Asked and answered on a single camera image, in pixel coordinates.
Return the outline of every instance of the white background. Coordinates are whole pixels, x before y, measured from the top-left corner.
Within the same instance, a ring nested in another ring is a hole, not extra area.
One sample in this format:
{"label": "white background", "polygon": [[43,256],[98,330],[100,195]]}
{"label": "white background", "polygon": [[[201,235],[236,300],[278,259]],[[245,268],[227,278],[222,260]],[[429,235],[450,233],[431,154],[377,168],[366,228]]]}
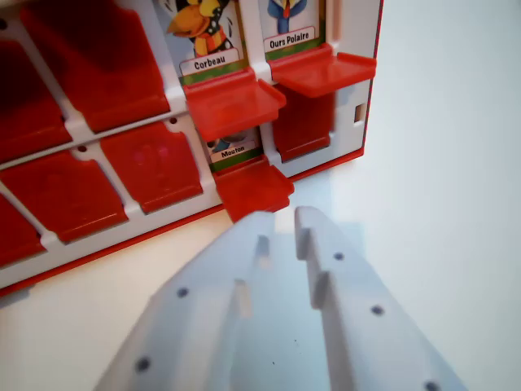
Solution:
{"label": "white background", "polygon": [[[296,184],[340,225],[471,390],[518,390],[521,2],[384,7],[366,155]],[[291,208],[277,213],[292,225]],[[0,301],[0,389],[88,390],[224,212]]]}

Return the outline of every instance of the closed red flap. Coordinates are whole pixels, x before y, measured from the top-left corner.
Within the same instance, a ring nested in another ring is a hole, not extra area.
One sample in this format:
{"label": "closed red flap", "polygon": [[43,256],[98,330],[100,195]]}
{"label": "closed red flap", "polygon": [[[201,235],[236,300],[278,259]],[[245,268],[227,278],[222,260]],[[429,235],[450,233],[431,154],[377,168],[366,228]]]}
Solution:
{"label": "closed red flap", "polygon": [[269,61],[274,81],[309,98],[372,79],[376,59],[338,53],[324,43],[316,49]]}
{"label": "closed red flap", "polygon": [[204,141],[270,122],[286,104],[283,94],[251,68],[185,86],[188,108]]}
{"label": "closed red flap", "polygon": [[233,222],[257,210],[275,212],[290,204],[293,183],[266,156],[214,174],[217,191]]}

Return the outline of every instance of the red plastic frame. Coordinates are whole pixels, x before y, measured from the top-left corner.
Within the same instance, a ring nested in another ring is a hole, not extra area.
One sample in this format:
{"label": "red plastic frame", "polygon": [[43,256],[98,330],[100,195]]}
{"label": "red plastic frame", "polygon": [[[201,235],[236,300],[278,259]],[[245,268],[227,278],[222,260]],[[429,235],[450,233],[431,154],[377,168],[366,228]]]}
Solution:
{"label": "red plastic frame", "polygon": [[[379,21],[378,21],[378,26],[377,26],[377,30],[376,30],[376,39],[375,39],[375,44],[374,44],[374,57],[376,58],[376,55],[378,54],[378,47],[379,47],[379,38],[380,38],[380,28],[381,28],[381,23],[382,23],[382,13],[383,13],[383,1],[384,0],[381,0],[380,2],[380,9],[379,9]],[[362,148],[356,150],[356,151],[353,151],[351,153],[348,153],[347,155],[345,156],[341,156],[341,157],[338,157],[334,160],[331,160],[331,161],[328,161],[322,165],[318,165],[317,167],[313,167],[311,169],[308,169],[302,173],[299,173],[297,175],[294,175],[292,177],[290,177],[290,180],[292,180],[293,182],[296,182],[296,181],[299,181],[303,178],[306,178],[308,176],[311,176],[311,175],[314,175],[314,174],[317,174],[317,173],[320,173],[321,171],[325,170],[325,169],[330,169],[332,167],[335,167],[336,165],[341,165],[343,163],[346,163],[350,160],[353,160],[353,159],[356,159],[358,157],[361,157],[364,155],[364,152],[365,152],[365,145],[366,145],[366,133],[367,133],[367,124],[368,124],[368,121],[369,121],[369,112],[370,112],[370,103],[371,103],[371,97],[372,97],[372,92],[373,92],[373,81],[371,81],[370,83],[370,88],[369,88],[369,98],[368,98],[368,101],[367,101],[367,113],[366,113],[366,126],[364,128],[364,138],[363,138],[363,144],[362,144]],[[28,279],[25,279],[23,281],[19,281],[18,283],[13,283],[12,285],[8,286],[8,287],[4,287],[4,288],[0,288],[0,297],[3,297],[3,296],[6,296],[10,293],[13,293],[13,292],[16,292],[16,291],[19,291],[20,289],[24,289],[24,288],[29,288],[31,286],[33,286],[35,283],[39,283],[41,281],[43,281],[44,279],[48,279],[50,277],[53,277],[55,275],[59,275],[65,271],[68,271],[68,270],[71,270],[71,269],[74,269],[78,266],[81,266],[81,265],[84,265],[85,263],[88,263],[90,261],[94,261],[100,257],[104,257],[104,256],[107,256],[109,254],[112,254],[116,251],[119,251],[123,248],[127,248],[129,246],[132,246],[133,244],[137,244],[143,240],[146,240],[146,239],[150,239],[151,237],[154,237],[156,235],[160,235],[162,233],[165,233],[167,231],[170,231],[174,228],[178,228],[180,226],[184,226],[185,224],[188,224],[190,222],[194,222],[195,220],[199,220],[200,218],[203,218],[203,217],[206,217],[210,214],[213,214],[215,212],[219,212],[221,210],[224,209],[224,205],[220,204],[220,205],[217,205],[217,206],[214,206],[210,209],[206,209],[206,210],[203,210],[199,213],[196,213],[196,214],[193,214],[189,217],[185,217],[183,218],[182,220],[178,220],[176,222],[172,222],[166,226],[161,226],[159,228],[156,228],[155,230],[153,231],[149,231],[145,234],[142,234],[140,236],[136,236],[134,238],[131,238],[131,239],[128,239],[124,242],[121,242],[121,243],[118,243],[118,244],[115,244],[109,248],[105,248],[103,250],[100,250],[96,253],[92,253],[92,254],[89,254],[85,257],[82,257],[82,258],[79,258],[79,259],[76,259],[75,261],[71,261],[65,265],[61,265],[61,266],[58,266],[52,270],[48,270],[44,273],[41,273],[39,275],[34,275],[33,277],[30,277]]]}

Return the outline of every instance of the small red tab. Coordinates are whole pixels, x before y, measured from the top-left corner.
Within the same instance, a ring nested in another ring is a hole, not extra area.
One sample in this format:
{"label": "small red tab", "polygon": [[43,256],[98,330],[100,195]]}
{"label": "small red tab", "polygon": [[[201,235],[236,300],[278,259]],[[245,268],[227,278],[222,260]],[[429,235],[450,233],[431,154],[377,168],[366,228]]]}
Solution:
{"label": "small red tab", "polygon": [[70,152],[5,169],[0,180],[65,242],[127,220],[120,197],[98,164],[76,160]]}
{"label": "small red tab", "polygon": [[145,213],[203,192],[186,136],[162,122],[104,138],[101,148]]}
{"label": "small red tab", "polygon": [[310,98],[372,79],[376,59],[338,53],[324,43],[315,49],[269,61],[274,81]]}
{"label": "small red tab", "polygon": [[335,126],[335,93],[308,98],[285,86],[276,88],[287,99],[273,122],[275,146],[282,161],[329,146],[329,132]]}
{"label": "small red tab", "polygon": [[278,117],[283,94],[251,68],[185,86],[190,114],[204,141],[213,141]]}
{"label": "small red tab", "polygon": [[275,212],[290,204],[293,183],[266,156],[214,174],[217,191],[233,222],[257,210]]}
{"label": "small red tab", "polygon": [[136,12],[112,0],[55,0],[24,5],[20,18],[94,132],[169,110]]}
{"label": "small red tab", "polygon": [[72,141],[22,46],[0,41],[0,162]]}
{"label": "small red tab", "polygon": [[1,194],[0,216],[0,266],[45,251],[34,227]]}

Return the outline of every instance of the white plastic piece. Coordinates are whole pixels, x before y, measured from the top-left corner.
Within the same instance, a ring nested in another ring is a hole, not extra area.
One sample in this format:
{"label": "white plastic piece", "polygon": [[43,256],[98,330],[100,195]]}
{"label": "white plastic piece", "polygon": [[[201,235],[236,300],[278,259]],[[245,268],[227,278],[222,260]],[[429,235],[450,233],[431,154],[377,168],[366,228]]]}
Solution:
{"label": "white plastic piece", "polygon": [[333,222],[301,207],[295,231],[322,312],[332,390],[465,389]]}
{"label": "white plastic piece", "polygon": [[171,278],[151,298],[97,390],[228,390],[241,316],[237,282],[250,279],[273,231],[272,213],[254,213]]}
{"label": "white plastic piece", "polygon": [[259,8],[258,0],[251,0],[247,5],[245,3],[242,4],[241,16],[243,19],[247,59],[257,79],[262,79],[269,84],[273,84],[271,68],[266,61],[266,54],[264,52],[260,12],[261,9]]}
{"label": "white plastic piece", "polygon": [[232,226],[151,298],[96,390],[466,389],[335,224],[300,207],[295,233],[296,252],[270,213]]}

